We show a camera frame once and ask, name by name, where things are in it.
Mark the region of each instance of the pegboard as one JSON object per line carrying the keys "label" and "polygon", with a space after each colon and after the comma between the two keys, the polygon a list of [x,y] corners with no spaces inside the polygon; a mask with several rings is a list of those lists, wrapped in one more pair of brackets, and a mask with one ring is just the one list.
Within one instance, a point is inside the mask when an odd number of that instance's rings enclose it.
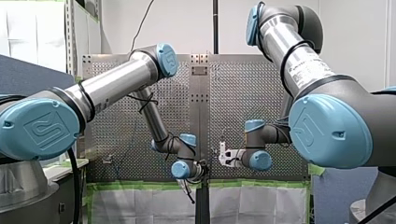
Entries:
{"label": "pegboard", "polygon": [[[194,58],[203,57],[201,62]],[[260,55],[179,55],[177,75],[154,84],[151,90],[168,130],[197,135],[201,158],[211,165],[210,178],[305,180],[307,164],[292,147],[268,145],[274,165],[268,172],[229,168],[219,164],[219,139],[229,148],[244,143],[248,119],[278,119],[283,88],[275,67]],[[84,78],[99,75],[127,60],[126,55],[86,55]],[[89,182],[121,180],[174,180],[170,168],[176,157],[149,149],[149,129],[137,103],[124,98],[98,114],[87,142],[94,159]]]}

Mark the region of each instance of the white wall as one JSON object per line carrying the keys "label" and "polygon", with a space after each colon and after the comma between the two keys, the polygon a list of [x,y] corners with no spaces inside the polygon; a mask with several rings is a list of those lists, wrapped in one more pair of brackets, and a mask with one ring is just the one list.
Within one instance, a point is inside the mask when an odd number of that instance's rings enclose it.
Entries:
{"label": "white wall", "polygon": [[368,91],[386,86],[388,0],[321,0],[322,59]]}
{"label": "white wall", "polygon": [[[247,46],[246,25],[257,0],[219,0],[219,53],[259,53]],[[304,5],[318,12],[318,0],[270,0],[268,5]],[[149,0],[102,1],[102,52],[126,53]],[[135,47],[168,42],[177,53],[213,52],[212,0],[155,1]]]}
{"label": "white wall", "polygon": [[[102,52],[127,53],[149,0],[103,0]],[[213,49],[211,0],[154,1],[135,48],[170,43],[177,53]]]}

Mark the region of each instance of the green tape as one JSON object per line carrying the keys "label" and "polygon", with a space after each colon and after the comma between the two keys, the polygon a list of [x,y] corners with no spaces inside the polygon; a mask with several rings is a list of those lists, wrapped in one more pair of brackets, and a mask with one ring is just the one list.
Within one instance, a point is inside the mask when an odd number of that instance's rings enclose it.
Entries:
{"label": "green tape", "polygon": [[316,165],[311,164],[311,163],[308,164],[308,173],[311,174],[311,175],[319,175],[319,176],[321,176],[321,175],[323,175],[325,170],[326,169],[323,168],[323,167],[316,166]]}
{"label": "green tape", "polygon": [[[254,179],[211,179],[210,188],[235,188],[235,187],[274,187],[289,189],[306,189],[306,213],[307,223],[309,223],[310,214],[310,181],[272,181],[272,180],[254,180]],[[192,185],[192,189],[200,188],[201,185]],[[93,194],[100,190],[121,190],[121,189],[151,189],[151,190],[177,190],[180,189],[177,182],[145,182],[145,181],[115,181],[107,183],[90,183],[87,185],[87,208],[88,224],[92,224],[92,203]]]}
{"label": "green tape", "polygon": [[309,181],[274,181],[274,180],[255,180],[255,179],[237,179],[237,180],[210,180],[210,188],[231,188],[231,187],[273,187],[288,189],[304,189],[309,186]]}

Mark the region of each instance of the blue joint cap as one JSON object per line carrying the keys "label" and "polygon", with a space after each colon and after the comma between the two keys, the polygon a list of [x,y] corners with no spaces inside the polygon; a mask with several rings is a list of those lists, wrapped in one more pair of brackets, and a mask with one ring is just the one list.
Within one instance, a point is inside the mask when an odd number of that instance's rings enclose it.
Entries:
{"label": "blue joint cap", "polygon": [[190,167],[184,161],[176,161],[172,165],[172,176],[176,179],[187,179],[190,177]]}
{"label": "blue joint cap", "polygon": [[179,138],[185,144],[187,144],[191,147],[197,147],[197,145],[196,145],[197,137],[195,135],[189,134],[189,133],[181,133]]}
{"label": "blue joint cap", "polygon": [[307,95],[291,107],[290,137],[307,161],[352,169],[371,157],[373,139],[363,118],[345,102],[325,94]]}
{"label": "blue joint cap", "polygon": [[168,44],[157,45],[158,65],[165,77],[173,77],[178,69],[178,60],[173,48]]}
{"label": "blue joint cap", "polygon": [[153,150],[153,151],[156,151],[156,152],[159,151],[158,147],[157,147],[157,144],[155,143],[154,139],[151,140],[150,149]]}
{"label": "blue joint cap", "polygon": [[387,87],[384,89],[384,91],[396,91],[396,86]]}
{"label": "blue joint cap", "polygon": [[265,121],[263,119],[250,119],[245,122],[245,133],[250,133],[255,130],[260,129],[265,125]]}
{"label": "blue joint cap", "polygon": [[246,41],[249,46],[256,46],[258,21],[259,21],[259,15],[257,15],[257,6],[255,6],[250,10],[247,19]]}
{"label": "blue joint cap", "polygon": [[267,171],[272,166],[270,154],[266,151],[257,151],[253,153],[249,160],[249,166],[256,171]]}
{"label": "blue joint cap", "polygon": [[0,114],[0,152],[19,161],[49,160],[78,138],[76,113],[56,100],[17,102]]}

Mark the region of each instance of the logo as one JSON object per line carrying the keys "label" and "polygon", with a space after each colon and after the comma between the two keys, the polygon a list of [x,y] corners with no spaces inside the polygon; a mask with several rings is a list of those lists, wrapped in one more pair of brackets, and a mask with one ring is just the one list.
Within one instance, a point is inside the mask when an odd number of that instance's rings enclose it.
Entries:
{"label": "logo", "polygon": [[53,146],[70,134],[57,112],[45,114],[23,127],[41,150]]}
{"label": "logo", "polygon": [[310,147],[314,144],[314,133],[323,134],[318,125],[304,111],[293,127],[293,131],[305,147]]}
{"label": "logo", "polygon": [[169,50],[168,52],[165,53],[166,61],[169,63],[170,66],[175,67],[176,66],[176,58],[175,54],[172,50]]}

